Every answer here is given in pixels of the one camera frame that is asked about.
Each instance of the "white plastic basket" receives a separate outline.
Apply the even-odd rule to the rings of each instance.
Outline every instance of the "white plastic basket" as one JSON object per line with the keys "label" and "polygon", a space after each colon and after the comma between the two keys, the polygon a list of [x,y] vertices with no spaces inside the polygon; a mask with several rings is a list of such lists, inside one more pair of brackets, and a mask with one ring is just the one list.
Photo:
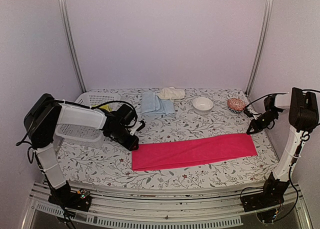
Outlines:
{"label": "white plastic basket", "polygon": [[[118,101],[120,99],[121,97],[119,94],[86,92],[81,94],[75,102],[86,106],[96,106],[108,101]],[[110,107],[113,110],[116,109],[112,104]],[[55,134],[64,138],[67,142],[93,148],[102,147],[105,140],[105,136],[101,130],[81,125],[58,125],[55,129]]]}

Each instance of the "white wall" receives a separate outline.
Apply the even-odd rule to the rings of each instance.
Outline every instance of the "white wall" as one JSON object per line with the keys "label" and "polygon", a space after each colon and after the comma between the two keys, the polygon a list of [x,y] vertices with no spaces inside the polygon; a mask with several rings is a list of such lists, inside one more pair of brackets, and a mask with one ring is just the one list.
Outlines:
{"label": "white wall", "polygon": [[[272,16],[251,99],[292,87],[320,90],[320,0],[274,0]],[[271,141],[282,155],[289,133],[288,113],[281,114]],[[314,228],[320,228],[320,128],[311,134],[293,173]]]}
{"label": "white wall", "polygon": [[25,114],[43,93],[74,100],[81,93],[68,52],[58,0],[0,0],[0,228],[17,229],[36,164],[27,146]]}
{"label": "white wall", "polygon": [[245,89],[266,0],[66,0],[87,89]]}

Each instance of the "red patterned ball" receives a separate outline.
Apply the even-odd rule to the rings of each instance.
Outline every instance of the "red patterned ball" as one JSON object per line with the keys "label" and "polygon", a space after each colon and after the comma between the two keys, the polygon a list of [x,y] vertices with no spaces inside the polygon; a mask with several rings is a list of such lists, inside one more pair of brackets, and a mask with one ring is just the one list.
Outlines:
{"label": "red patterned ball", "polygon": [[227,101],[228,108],[234,113],[240,113],[245,109],[245,102],[239,98],[230,98]]}

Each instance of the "pink towel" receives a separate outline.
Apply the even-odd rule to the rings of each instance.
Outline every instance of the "pink towel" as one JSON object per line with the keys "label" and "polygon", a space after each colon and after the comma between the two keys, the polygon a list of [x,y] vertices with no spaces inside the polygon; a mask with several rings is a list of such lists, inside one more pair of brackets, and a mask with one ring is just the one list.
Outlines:
{"label": "pink towel", "polygon": [[132,152],[132,170],[185,168],[256,155],[254,142],[247,134],[141,144]]}

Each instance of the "white tablecloth with floral pattern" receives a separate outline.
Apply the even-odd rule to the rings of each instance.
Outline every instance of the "white tablecloth with floral pattern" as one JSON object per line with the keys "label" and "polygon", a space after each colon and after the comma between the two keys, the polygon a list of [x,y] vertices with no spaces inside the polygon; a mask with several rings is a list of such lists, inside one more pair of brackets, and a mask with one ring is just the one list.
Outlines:
{"label": "white tablecloth with floral pattern", "polygon": [[[141,95],[158,89],[103,89],[93,92],[117,93],[132,103],[141,117]],[[195,97],[210,98],[214,107],[208,115],[196,114],[191,105]],[[227,99],[248,100],[241,90],[186,89],[185,98],[174,101],[175,116],[142,116],[146,127],[137,136],[141,144],[186,141],[224,134],[245,133],[250,119],[235,114]],[[243,157],[185,168],[132,171],[131,153],[107,140],[102,148],[64,142],[58,161],[67,180],[107,187],[135,189],[195,189],[226,187],[263,181],[278,160],[265,132],[252,135],[258,156]]]}

